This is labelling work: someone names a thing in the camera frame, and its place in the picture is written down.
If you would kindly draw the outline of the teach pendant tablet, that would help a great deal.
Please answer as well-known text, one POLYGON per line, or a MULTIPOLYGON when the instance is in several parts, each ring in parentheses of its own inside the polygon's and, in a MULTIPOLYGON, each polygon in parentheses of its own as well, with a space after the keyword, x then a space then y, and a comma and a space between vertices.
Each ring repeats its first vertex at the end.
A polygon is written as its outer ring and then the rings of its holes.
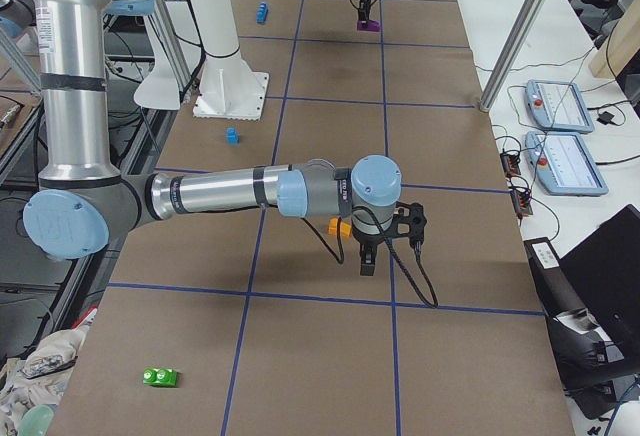
POLYGON ((575 83, 529 80, 525 101, 530 116, 541 129, 582 134, 594 131, 589 110, 575 83))
POLYGON ((534 178, 553 196, 603 196, 609 188, 577 132, 529 131, 526 158, 534 178))

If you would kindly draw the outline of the green double brick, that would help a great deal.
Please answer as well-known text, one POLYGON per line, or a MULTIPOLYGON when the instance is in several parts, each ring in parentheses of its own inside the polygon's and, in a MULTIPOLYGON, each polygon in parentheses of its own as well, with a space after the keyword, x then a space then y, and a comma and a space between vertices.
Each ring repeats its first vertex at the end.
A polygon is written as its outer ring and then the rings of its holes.
POLYGON ((175 388, 179 372, 173 368, 148 367, 143 371, 142 382, 145 385, 161 388, 175 388))

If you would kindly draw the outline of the orange trapezoid block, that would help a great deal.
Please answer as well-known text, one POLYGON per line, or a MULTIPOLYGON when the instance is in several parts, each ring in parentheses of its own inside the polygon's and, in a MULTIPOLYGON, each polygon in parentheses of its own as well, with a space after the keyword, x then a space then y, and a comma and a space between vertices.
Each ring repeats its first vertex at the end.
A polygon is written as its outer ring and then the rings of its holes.
POLYGON ((349 238, 352 235, 352 226, 339 218, 331 218, 327 226, 327 234, 349 238))

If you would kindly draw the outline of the crumpled patterned cloth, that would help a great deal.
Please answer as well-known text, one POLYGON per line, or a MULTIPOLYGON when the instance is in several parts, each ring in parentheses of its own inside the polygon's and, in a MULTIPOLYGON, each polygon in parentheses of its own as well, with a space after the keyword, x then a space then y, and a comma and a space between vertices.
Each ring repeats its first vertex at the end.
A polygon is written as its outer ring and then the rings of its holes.
POLYGON ((25 360, 18 360, 1 389, 2 435, 17 435, 31 408, 60 403, 89 329, 83 325, 52 333, 25 360))

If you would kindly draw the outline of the long blue brick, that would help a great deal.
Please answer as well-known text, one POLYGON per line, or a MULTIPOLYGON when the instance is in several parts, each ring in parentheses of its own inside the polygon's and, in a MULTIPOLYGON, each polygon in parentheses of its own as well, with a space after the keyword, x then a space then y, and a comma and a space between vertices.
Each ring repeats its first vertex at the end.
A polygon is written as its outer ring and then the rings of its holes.
POLYGON ((261 1, 256 11, 256 23, 264 24, 267 20, 269 5, 266 1, 261 1))

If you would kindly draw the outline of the lower teach pendant tablet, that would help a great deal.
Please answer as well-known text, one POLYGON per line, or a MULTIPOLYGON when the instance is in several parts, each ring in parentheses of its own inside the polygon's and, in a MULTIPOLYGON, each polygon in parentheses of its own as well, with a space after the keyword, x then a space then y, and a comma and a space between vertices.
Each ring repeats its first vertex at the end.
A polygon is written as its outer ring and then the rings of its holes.
POLYGON ((553 196, 603 196, 609 188, 577 132, 529 131, 526 158, 534 178, 553 196))

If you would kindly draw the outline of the white pedestal base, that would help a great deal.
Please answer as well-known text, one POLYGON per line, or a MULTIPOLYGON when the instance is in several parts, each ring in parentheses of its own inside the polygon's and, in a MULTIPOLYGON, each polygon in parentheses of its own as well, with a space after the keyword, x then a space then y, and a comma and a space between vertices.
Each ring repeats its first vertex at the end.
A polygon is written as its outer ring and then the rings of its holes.
POLYGON ((258 120, 269 75, 254 72, 242 57, 231 0, 190 0, 206 59, 194 115, 258 120))

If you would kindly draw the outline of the purple trapezoid block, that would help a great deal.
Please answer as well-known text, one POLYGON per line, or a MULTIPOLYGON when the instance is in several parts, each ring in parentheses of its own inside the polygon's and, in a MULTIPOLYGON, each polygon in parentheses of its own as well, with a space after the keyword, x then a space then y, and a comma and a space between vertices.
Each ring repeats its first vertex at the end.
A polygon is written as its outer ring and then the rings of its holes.
POLYGON ((375 32, 378 33, 380 31, 380 22, 375 20, 367 20, 367 21, 358 21, 357 22, 357 30, 363 32, 375 32))

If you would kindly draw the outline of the small blue brick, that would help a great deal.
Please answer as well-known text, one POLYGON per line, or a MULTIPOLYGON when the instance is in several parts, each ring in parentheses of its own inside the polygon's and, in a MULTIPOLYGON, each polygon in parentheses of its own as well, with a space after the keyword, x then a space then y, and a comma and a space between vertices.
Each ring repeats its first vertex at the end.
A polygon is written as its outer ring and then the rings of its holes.
POLYGON ((226 129, 226 141, 230 145, 237 145, 240 142, 240 136, 238 131, 233 127, 228 127, 226 129))

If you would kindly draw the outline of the upper teach pendant tablet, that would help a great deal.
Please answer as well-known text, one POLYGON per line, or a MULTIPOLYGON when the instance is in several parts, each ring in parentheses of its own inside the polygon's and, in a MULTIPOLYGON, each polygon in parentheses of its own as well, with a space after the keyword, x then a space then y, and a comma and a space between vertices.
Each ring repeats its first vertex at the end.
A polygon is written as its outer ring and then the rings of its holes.
POLYGON ((530 116, 541 129, 582 134, 594 131, 589 110, 575 83, 529 80, 525 101, 530 116))

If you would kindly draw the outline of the aluminium frame post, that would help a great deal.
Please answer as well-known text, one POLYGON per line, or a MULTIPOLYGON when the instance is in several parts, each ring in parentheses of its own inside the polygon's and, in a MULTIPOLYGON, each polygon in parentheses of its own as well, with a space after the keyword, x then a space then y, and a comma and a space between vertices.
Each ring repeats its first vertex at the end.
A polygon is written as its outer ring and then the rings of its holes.
POLYGON ((483 89, 479 100, 481 111, 489 112, 492 108, 545 1, 524 0, 483 89))

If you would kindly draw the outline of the black laptop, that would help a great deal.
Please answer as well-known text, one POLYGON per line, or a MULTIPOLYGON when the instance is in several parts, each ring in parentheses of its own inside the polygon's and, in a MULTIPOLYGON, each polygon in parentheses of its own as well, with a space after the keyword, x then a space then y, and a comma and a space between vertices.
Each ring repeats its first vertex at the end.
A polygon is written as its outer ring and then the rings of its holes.
POLYGON ((632 204, 560 260, 571 286, 626 356, 639 354, 639 210, 632 204))

